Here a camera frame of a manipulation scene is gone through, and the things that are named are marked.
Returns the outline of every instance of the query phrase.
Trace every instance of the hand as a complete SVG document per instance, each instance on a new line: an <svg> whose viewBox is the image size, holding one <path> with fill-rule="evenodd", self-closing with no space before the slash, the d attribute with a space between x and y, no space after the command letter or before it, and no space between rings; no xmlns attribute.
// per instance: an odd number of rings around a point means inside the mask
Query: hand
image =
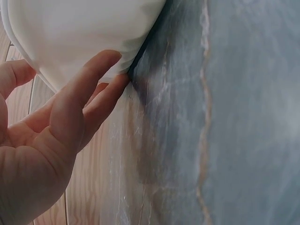
<svg viewBox="0 0 300 225"><path fill-rule="evenodd" d="M24 60L0 66L0 224L28 224L64 193L77 153L129 82L118 75L97 86L120 57L115 51L99 53L43 108L9 128L5 99L35 71Z"/></svg>

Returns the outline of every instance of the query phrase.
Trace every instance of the gray fabric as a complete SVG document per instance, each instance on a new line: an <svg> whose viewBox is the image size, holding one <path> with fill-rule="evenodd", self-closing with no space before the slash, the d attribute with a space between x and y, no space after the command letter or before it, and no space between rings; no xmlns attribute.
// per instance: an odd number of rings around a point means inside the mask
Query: gray fabric
<svg viewBox="0 0 300 225"><path fill-rule="evenodd" d="M160 224L204 224L196 196L207 110L202 4L168 1L134 73L157 143L144 142L139 179L160 187ZM214 225L300 224L299 12L298 0L209 0L213 100L202 193Z"/></svg>

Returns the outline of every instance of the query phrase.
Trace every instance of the white fabric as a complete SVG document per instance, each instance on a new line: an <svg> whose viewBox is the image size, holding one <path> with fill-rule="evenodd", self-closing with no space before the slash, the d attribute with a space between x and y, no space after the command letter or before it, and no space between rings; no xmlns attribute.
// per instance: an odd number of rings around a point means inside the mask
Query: white fabric
<svg viewBox="0 0 300 225"><path fill-rule="evenodd" d="M126 72L165 0L2 0L5 30L48 86L60 90L104 49L123 55L100 80Z"/></svg>

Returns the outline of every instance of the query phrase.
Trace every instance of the finger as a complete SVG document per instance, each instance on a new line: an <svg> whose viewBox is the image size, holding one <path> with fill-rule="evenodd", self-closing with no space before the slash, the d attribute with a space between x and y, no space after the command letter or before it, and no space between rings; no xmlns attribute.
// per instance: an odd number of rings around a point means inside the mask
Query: finger
<svg viewBox="0 0 300 225"><path fill-rule="evenodd" d="M7 99L18 86L31 81L36 72L25 60L8 61L0 66L0 94Z"/></svg>
<svg viewBox="0 0 300 225"><path fill-rule="evenodd" d="M98 86L96 87L96 90L94 91L94 93L92 94L92 96L90 97L89 101L87 102L87 104L85 105L88 106L89 103L91 103L91 101L101 92L103 91L106 87L107 87L107 83L100 83L98 84Z"/></svg>
<svg viewBox="0 0 300 225"><path fill-rule="evenodd" d="M107 119L129 83L127 74L117 75L84 109L85 132L82 146L85 147L101 124Z"/></svg>
<svg viewBox="0 0 300 225"><path fill-rule="evenodd" d="M40 109L28 115L23 122L35 133L40 133L49 126L50 114L57 94L52 96Z"/></svg>
<svg viewBox="0 0 300 225"><path fill-rule="evenodd" d="M49 132L66 150L77 153L84 133L83 108L99 79L121 58L119 52L103 51L87 62L79 74L61 90L50 115Z"/></svg>

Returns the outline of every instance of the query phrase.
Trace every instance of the wood plank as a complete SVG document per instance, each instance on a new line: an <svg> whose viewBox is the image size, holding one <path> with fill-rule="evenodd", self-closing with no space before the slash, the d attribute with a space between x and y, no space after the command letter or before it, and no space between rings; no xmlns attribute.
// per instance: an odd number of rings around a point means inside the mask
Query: wood plank
<svg viewBox="0 0 300 225"><path fill-rule="evenodd" d="M39 78L35 78L32 90L32 100L30 112L34 112L42 107L54 93ZM65 213L65 195L63 196L45 213L34 220L35 225L65 225L67 224Z"/></svg>
<svg viewBox="0 0 300 225"><path fill-rule="evenodd" d="M53 95L53 91L37 76L33 84L30 112L42 107Z"/></svg>
<svg viewBox="0 0 300 225"><path fill-rule="evenodd" d="M20 59L22 59L22 55L16 47L11 46L7 54L7 61ZM7 98L8 125L19 122L28 115L32 84L33 81L30 81L21 87L17 87Z"/></svg>
<svg viewBox="0 0 300 225"><path fill-rule="evenodd" d="M96 225L100 223L100 208L103 203L101 190L108 168L107 123L103 123L87 147L76 158L73 174L66 190L68 224Z"/></svg>
<svg viewBox="0 0 300 225"><path fill-rule="evenodd" d="M133 117L133 112L138 112L138 117ZM135 130L137 123L144 126ZM89 145L77 155L66 190L70 225L158 224L137 172L137 152L143 148L143 140L148 141L141 133L145 131L152 140L147 127L138 97L129 86Z"/></svg>
<svg viewBox="0 0 300 225"><path fill-rule="evenodd" d="M9 45L10 45L10 40L4 30L2 18L0 14L0 63L5 62Z"/></svg>

